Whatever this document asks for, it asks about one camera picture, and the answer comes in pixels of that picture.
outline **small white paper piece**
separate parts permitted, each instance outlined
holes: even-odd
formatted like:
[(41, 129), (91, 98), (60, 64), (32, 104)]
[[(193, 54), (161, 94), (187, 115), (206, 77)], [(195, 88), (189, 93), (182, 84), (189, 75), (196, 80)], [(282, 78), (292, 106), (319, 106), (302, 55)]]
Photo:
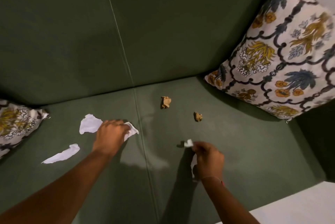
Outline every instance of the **small white paper piece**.
[(96, 118), (94, 115), (88, 114), (80, 122), (79, 133), (84, 134), (85, 132), (96, 132), (100, 125), (103, 123), (101, 119)]
[(124, 141), (126, 141), (129, 137), (131, 137), (134, 134), (139, 134), (139, 131), (130, 122), (125, 122), (125, 125), (129, 125), (130, 131), (128, 132), (128, 134), (125, 135)]
[(191, 161), (192, 178), (195, 178), (194, 173), (193, 173), (193, 168), (195, 165), (198, 164), (197, 157), (198, 157), (197, 154), (193, 155), (193, 159)]
[(184, 147), (192, 147), (192, 146), (193, 146), (192, 139), (188, 139), (187, 142), (184, 142)]
[(56, 161), (66, 160), (70, 158), (71, 156), (75, 155), (76, 153), (78, 153), (78, 151), (80, 150), (80, 147), (77, 144), (69, 145), (69, 147), (70, 148), (46, 159), (42, 163), (49, 164), (49, 163), (54, 163)]

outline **floral pattern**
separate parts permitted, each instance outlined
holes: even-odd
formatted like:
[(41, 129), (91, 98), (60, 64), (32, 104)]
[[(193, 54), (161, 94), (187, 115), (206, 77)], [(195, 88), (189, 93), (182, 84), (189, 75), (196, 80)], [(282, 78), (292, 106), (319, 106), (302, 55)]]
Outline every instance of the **floral pattern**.
[(0, 158), (18, 145), (48, 116), (44, 110), (17, 106), (0, 100)]
[(205, 80), (290, 120), (335, 97), (333, 31), (334, 16), (313, 0), (267, 0), (232, 56)]

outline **patterned cushion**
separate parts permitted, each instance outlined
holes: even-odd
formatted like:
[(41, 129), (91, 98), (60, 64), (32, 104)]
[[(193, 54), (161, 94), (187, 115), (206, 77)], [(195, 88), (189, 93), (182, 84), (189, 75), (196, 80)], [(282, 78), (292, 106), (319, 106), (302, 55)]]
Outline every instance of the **patterned cushion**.
[(0, 158), (37, 129), (48, 115), (43, 109), (31, 109), (0, 100)]
[(205, 80), (280, 119), (322, 105), (335, 96), (333, 20), (315, 0), (268, 0)]

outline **person's left arm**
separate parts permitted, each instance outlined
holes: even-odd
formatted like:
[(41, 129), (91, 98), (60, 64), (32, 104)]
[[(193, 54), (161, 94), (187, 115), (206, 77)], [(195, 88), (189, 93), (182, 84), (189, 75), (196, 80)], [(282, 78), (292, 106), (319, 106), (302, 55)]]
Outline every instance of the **person's left arm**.
[(100, 126), (92, 152), (65, 175), (0, 215), (0, 224), (71, 224), (100, 173), (130, 130), (121, 120)]

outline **bracelet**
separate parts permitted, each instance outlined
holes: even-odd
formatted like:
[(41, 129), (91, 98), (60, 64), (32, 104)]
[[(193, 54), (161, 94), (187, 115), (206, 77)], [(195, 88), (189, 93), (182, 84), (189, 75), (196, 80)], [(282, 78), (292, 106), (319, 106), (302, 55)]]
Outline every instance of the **bracelet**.
[(213, 176), (213, 175), (205, 176), (205, 177), (201, 178), (201, 180), (206, 179), (206, 178), (209, 178), (209, 177), (213, 177), (213, 178), (218, 179), (218, 180), (220, 181), (220, 183), (224, 186), (224, 182), (223, 182), (220, 178), (218, 178), (218, 177), (216, 177), (216, 176)]

